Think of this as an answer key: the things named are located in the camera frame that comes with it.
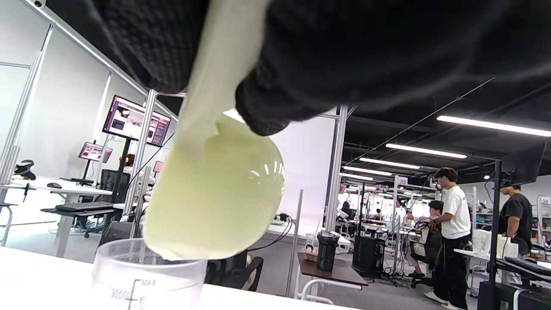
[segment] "black trash can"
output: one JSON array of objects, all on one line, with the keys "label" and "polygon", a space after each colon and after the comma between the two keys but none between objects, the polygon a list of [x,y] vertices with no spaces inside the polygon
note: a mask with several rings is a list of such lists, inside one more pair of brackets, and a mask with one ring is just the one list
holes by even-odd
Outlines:
[{"label": "black trash can", "polygon": [[333,271],[339,236],[321,231],[317,234],[317,240],[320,243],[317,251],[317,268],[331,272]]}]

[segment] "monitor stand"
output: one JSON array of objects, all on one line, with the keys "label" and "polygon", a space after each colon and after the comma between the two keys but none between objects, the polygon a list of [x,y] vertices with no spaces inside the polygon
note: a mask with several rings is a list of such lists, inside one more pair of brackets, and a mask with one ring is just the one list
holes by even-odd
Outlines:
[{"label": "monitor stand", "polygon": [[[122,149],[122,157],[120,160],[120,163],[118,164],[118,170],[117,170],[117,176],[115,177],[115,186],[113,186],[113,193],[111,194],[111,199],[109,200],[112,204],[115,203],[117,198],[117,193],[120,190],[121,187],[121,179],[122,179],[122,173],[125,168],[126,163],[126,157],[128,156],[128,150],[130,149],[130,142],[132,140],[126,139],[125,146]],[[104,229],[101,232],[102,237],[105,236],[106,232],[108,231],[109,225],[111,224],[111,220],[113,219],[113,216],[115,216],[115,220],[119,220],[122,213],[118,214],[111,214],[107,213],[104,216]]]},{"label": "monitor stand", "polygon": [[88,160],[86,163],[86,168],[84,168],[84,175],[82,176],[83,180],[86,180],[86,175],[88,174],[88,168],[90,168],[90,162],[91,160]]}]

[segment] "black ceiling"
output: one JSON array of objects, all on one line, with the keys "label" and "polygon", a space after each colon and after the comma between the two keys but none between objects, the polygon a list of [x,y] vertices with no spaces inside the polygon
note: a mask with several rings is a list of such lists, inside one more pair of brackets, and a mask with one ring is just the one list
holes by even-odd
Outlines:
[{"label": "black ceiling", "polygon": [[[86,17],[84,5],[84,1],[47,1],[47,6],[54,13],[128,72],[111,51],[102,30],[91,18]],[[457,83],[428,98],[412,100],[380,113],[355,110],[347,122],[343,164],[409,175],[412,176],[410,181],[417,184],[424,184],[427,175],[433,173],[435,168],[444,166],[456,168],[460,172],[461,183],[484,181],[484,176],[493,170],[492,158],[501,158],[525,149],[545,141],[545,138],[453,125],[437,121],[438,116],[476,118],[538,129],[551,128],[551,76],[514,83],[490,81],[480,87],[485,82]],[[460,100],[429,116],[458,98]],[[173,113],[179,113],[181,98],[160,97],[159,100]],[[389,143],[457,152],[469,157],[454,159],[390,149],[384,145],[387,140],[390,140]],[[420,170],[408,170],[354,161],[360,156],[423,167]],[[551,157],[544,160],[540,174],[551,174]],[[375,177],[376,182],[384,180]]]}]

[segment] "plastic measuring cup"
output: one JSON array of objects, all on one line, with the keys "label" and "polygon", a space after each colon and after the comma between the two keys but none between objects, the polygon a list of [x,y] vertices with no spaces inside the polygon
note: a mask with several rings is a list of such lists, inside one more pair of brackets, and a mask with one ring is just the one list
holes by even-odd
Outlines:
[{"label": "plastic measuring cup", "polygon": [[206,269],[206,260],[164,260],[143,239],[113,241],[96,253],[93,298],[108,310],[194,310]]}]

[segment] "camera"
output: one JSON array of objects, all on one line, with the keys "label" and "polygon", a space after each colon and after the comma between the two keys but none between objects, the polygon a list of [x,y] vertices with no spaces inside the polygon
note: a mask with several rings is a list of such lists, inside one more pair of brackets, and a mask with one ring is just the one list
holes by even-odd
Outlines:
[{"label": "camera", "polygon": [[46,0],[36,0],[34,2],[34,5],[37,7],[37,8],[41,8],[42,6],[45,6],[46,5]]}]

